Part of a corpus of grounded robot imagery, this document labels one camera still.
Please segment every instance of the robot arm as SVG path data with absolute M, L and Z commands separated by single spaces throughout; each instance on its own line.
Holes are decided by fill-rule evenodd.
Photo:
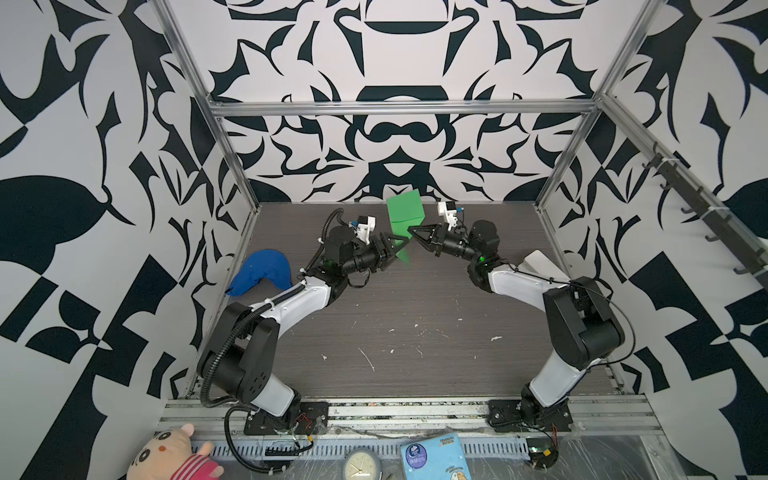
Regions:
M 570 281 L 538 250 L 519 266 L 506 263 L 498 256 L 499 238 L 492 222 L 478 220 L 470 231 L 463 225 L 454 229 L 450 223 L 437 223 L 410 227 L 409 232 L 437 257 L 448 253 L 468 260 L 467 272 L 477 287 L 546 313 L 554 349 L 544 368 L 523 388 L 522 422 L 544 425 L 564 406 L 587 370 L 624 342 L 624 331 L 593 279 Z
M 277 340 L 301 319 L 339 298 L 349 285 L 350 273 L 375 273 L 392 264 L 408 239 L 391 233 L 372 234 L 375 221 L 360 217 L 331 229 L 320 239 L 322 255 L 316 255 L 302 281 L 278 297 L 250 306 L 227 306 L 197 364 L 198 374 L 210 377 L 208 387 L 212 383 L 232 400 L 261 408 L 275 425 L 292 426 L 301 397 L 272 374 Z M 249 338 L 245 348 L 233 344 L 236 328 L 239 338 Z

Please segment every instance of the clock face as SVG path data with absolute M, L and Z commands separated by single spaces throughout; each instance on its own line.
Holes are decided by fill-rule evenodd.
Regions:
M 379 480 L 379 459 L 368 450 L 355 450 L 344 462 L 344 480 Z

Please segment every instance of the blue card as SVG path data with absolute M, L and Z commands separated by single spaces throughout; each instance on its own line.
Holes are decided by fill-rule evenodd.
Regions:
M 400 456 L 407 480 L 472 480 L 455 433 L 406 444 Z

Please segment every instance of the dark wooden table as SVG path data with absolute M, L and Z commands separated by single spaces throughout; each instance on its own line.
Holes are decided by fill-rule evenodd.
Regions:
M 323 223 L 338 206 L 263 205 L 247 254 L 279 250 L 295 276 L 314 254 Z M 468 227 L 480 219 L 496 224 L 502 257 L 520 263 L 539 249 L 554 259 L 532 205 L 465 207 Z M 345 220 L 372 215 L 377 232 L 389 230 L 384 204 L 343 208 Z M 436 205 L 426 205 L 425 211 L 425 223 L 440 221 Z M 347 288 L 334 304 L 284 333 L 275 374 L 307 397 L 518 395 L 552 350 L 544 313 L 475 287 L 464 260 L 437 258 L 416 242 L 406 249 L 409 263 L 398 260 L 372 275 L 365 288 Z M 260 302 L 278 291 L 262 280 L 233 301 Z M 605 369 L 599 368 L 574 392 L 611 391 Z

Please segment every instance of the stuffed pig toy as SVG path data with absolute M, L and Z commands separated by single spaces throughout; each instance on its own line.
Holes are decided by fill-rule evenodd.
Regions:
M 214 444 L 205 442 L 192 455 L 190 437 L 194 425 L 165 430 L 152 437 L 128 467 L 127 480 L 208 480 L 224 473 L 223 467 L 208 458 Z

